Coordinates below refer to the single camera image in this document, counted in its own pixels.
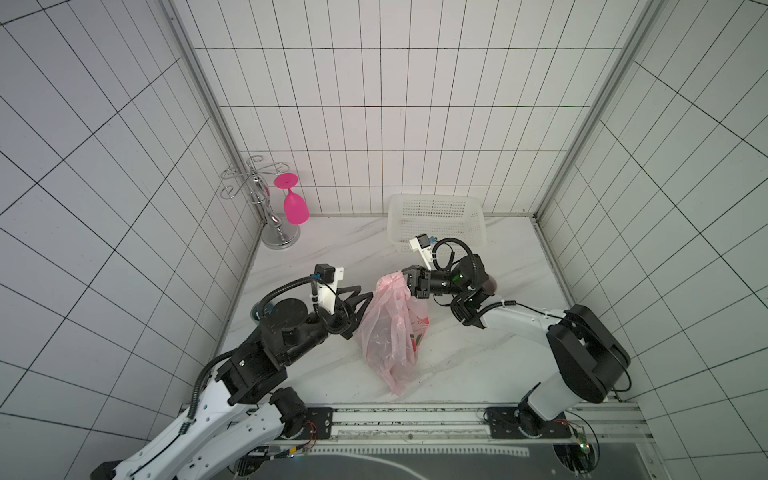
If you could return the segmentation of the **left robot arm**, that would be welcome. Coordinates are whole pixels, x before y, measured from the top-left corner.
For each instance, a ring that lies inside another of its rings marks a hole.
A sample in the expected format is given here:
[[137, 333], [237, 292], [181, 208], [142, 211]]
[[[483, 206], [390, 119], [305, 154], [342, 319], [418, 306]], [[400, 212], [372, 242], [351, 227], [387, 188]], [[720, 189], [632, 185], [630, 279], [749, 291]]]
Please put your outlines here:
[[256, 303], [253, 332], [210, 360], [187, 409], [137, 453], [104, 462], [93, 479], [208, 479], [257, 447], [309, 423], [287, 369], [331, 335], [352, 337], [373, 295], [358, 286], [292, 281]]

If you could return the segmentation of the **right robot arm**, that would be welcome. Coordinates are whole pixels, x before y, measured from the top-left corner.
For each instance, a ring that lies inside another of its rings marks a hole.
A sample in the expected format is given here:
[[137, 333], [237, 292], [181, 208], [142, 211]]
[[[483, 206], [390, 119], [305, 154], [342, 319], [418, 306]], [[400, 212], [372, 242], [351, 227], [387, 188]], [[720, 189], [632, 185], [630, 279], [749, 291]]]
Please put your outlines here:
[[410, 266], [402, 271], [412, 296], [448, 295], [448, 308], [464, 326], [503, 330], [550, 349], [557, 371], [537, 383], [518, 403], [512, 426], [537, 439], [545, 426], [584, 401], [603, 402], [630, 365], [626, 350], [586, 306], [547, 311], [516, 300], [489, 302], [495, 280], [477, 254], [451, 267]]

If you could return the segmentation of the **pink plastic bag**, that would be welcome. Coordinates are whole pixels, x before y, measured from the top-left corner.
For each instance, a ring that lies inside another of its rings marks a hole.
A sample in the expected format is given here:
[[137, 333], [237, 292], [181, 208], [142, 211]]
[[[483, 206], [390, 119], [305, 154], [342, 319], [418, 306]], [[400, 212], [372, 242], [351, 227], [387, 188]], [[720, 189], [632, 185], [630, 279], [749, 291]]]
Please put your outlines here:
[[401, 271], [379, 279], [355, 337], [365, 362], [392, 394], [403, 394], [414, 377], [429, 325], [428, 301], [411, 294]]

